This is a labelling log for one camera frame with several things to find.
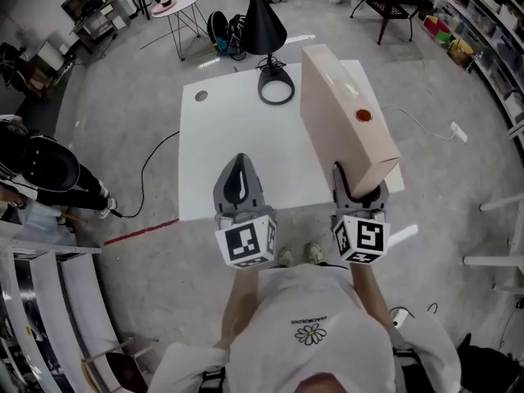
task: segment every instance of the flower logo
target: flower logo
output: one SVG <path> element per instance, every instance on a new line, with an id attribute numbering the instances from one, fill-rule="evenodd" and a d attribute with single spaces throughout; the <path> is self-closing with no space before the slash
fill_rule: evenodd
<path id="1" fill-rule="evenodd" d="M 318 344 L 327 334 L 325 330 L 318 328 L 318 323 L 315 323 L 313 326 L 306 325 L 301 327 L 295 334 L 295 338 L 299 342 L 310 346 Z"/>

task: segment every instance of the power cord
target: power cord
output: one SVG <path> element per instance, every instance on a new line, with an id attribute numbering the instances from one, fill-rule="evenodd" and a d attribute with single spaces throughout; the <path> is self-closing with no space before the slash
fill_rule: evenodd
<path id="1" fill-rule="evenodd" d="M 418 122 L 417 118 L 415 118 L 413 115 L 411 115 L 409 112 L 407 112 L 406 110 L 402 109 L 402 108 L 399 108 L 397 105 L 393 105 L 392 103 L 388 103 L 387 105 L 383 106 L 381 109 L 381 111 L 384 111 L 387 107 L 393 107 L 395 109 L 398 109 L 399 111 L 402 111 L 404 112 L 405 114 L 409 115 L 411 117 L 411 119 L 413 121 L 415 121 L 415 123 L 417 123 L 417 125 L 422 129 L 422 131 L 424 131 L 424 133 L 426 134 L 429 134 L 429 135 L 432 135 L 434 137 L 437 137 L 437 138 L 440 138 L 441 140 L 446 140 L 446 141 L 450 141 L 452 140 L 453 138 L 455 138 L 455 136 L 457 135 L 455 132 L 453 132 L 453 135 L 451 135 L 451 137 L 447 138 L 447 137 L 442 137 L 441 135 L 439 134 L 435 134 L 435 133 L 430 133 L 427 129 L 424 128 L 424 126 Z"/>
<path id="2" fill-rule="evenodd" d="M 175 135 L 180 134 L 180 131 L 177 131 L 176 133 L 172 133 L 171 135 L 168 135 L 166 138 L 164 138 L 161 142 L 158 143 L 158 145 L 155 147 L 155 150 L 152 151 L 152 153 L 147 157 L 146 162 L 144 163 L 144 166 L 142 166 L 142 172 L 140 172 L 140 181 L 141 181 L 141 188 L 142 188 L 142 201 L 140 202 L 140 208 L 138 208 L 138 211 L 136 214 L 133 215 L 122 215 L 118 211 L 111 210 L 111 213 L 113 215 L 116 215 L 119 219 L 134 219 L 137 215 L 139 215 L 142 212 L 142 208 L 144 207 L 144 201 L 146 200 L 146 193 L 144 192 L 144 169 L 147 166 L 147 163 L 149 160 L 153 157 L 153 155 L 156 153 L 156 151 L 159 149 L 159 147 L 164 144 L 167 140 L 174 137 Z"/>
<path id="3" fill-rule="evenodd" d="M 517 299 L 517 301 L 515 302 L 515 305 L 513 307 L 513 312 L 511 313 L 511 315 L 509 316 L 508 318 L 508 321 L 506 322 L 506 325 L 504 326 L 504 330 L 502 332 L 502 336 L 500 337 L 500 342 L 499 342 L 499 350 L 502 349 L 502 347 L 504 346 L 504 335 L 506 334 L 506 331 L 508 330 L 508 325 L 509 325 L 509 322 L 511 322 L 511 319 L 513 317 L 513 315 L 515 314 L 515 312 L 519 309 L 522 309 L 524 307 L 524 305 L 522 304 L 522 297 L 519 297 Z"/>
<path id="4" fill-rule="evenodd" d="M 435 307 L 435 311 L 433 312 L 433 314 L 436 314 L 436 311 L 439 309 L 439 305 L 437 303 L 431 303 L 430 306 L 427 308 L 427 312 L 428 313 L 430 312 L 432 307 Z M 403 310 L 403 311 L 407 312 L 412 318 L 415 318 L 413 313 L 411 313 L 408 309 L 406 309 L 405 307 L 402 307 L 402 306 L 393 307 L 393 309 L 390 310 L 390 316 L 393 316 L 393 313 L 396 310 Z"/>
<path id="5" fill-rule="evenodd" d="M 271 67 L 283 68 L 285 66 L 286 64 L 277 60 L 275 56 L 267 56 L 266 58 L 263 58 L 262 60 L 259 61 L 259 64 L 257 65 L 256 68 L 259 69 L 260 71 L 264 71 Z"/>
<path id="6" fill-rule="evenodd" d="M 109 47 L 111 46 L 111 44 L 113 43 L 113 41 L 116 39 L 117 36 L 118 36 L 117 34 L 114 34 L 111 37 L 111 41 L 107 44 L 107 47 L 104 49 L 104 51 L 102 51 L 102 54 L 98 58 L 95 58 L 94 60 L 89 61 L 89 62 L 76 62 L 76 63 L 73 63 L 73 66 L 88 66 L 89 64 L 93 64 L 97 61 L 100 61 L 106 58 L 107 50 L 109 50 Z"/>

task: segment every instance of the red tape line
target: red tape line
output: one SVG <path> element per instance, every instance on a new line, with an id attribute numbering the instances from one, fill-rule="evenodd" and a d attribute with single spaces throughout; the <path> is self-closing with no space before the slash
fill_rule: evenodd
<path id="1" fill-rule="evenodd" d="M 140 236 L 145 233 L 154 232 L 155 230 L 158 230 L 159 228 L 168 227 L 170 225 L 176 224 L 178 222 L 178 219 L 173 219 L 171 221 L 166 221 L 165 223 L 159 224 L 157 226 L 144 228 L 143 230 L 138 230 L 137 232 L 133 232 L 130 234 L 125 234 L 124 236 L 120 236 L 111 240 L 108 240 L 107 242 L 104 242 L 104 246 L 112 245 L 113 243 L 122 242 L 123 240 L 130 239 L 132 237 Z"/>

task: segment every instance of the pink box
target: pink box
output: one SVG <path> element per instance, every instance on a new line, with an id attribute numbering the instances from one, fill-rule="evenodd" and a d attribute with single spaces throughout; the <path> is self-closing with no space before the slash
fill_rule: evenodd
<path id="1" fill-rule="evenodd" d="M 338 161 L 354 199 L 379 186 L 400 161 L 386 126 L 326 45 L 303 48 L 300 115 L 328 184 L 333 188 Z"/>

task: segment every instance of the power outlet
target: power outlet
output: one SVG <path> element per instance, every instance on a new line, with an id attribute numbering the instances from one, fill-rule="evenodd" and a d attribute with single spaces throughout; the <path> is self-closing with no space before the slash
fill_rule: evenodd
<path id="1" fill-rule="evenodd" d="M 402 326 L 402 323 L 406 320 L 408 317 L 408 310 L 405 309 L 398 309 L 395 311 L 395 314 L 391 316 L 391 319 L 393 320 L 393 326 L 395 326 L 397 329 Z"/>
<path id="2" fill-rule="evenodd" d="M 454 122 L 454 121 L 450 122 L 449 126 L 451 127 L 451 129 L 453 130 L 455 135 L 458 138 L 460 138 L 464 144 L 466 144 L 466 142 L 468 142 L 468 135 L 464 131 L 462 131 L 462 129 L 457 125 L 456 122 Z"/>

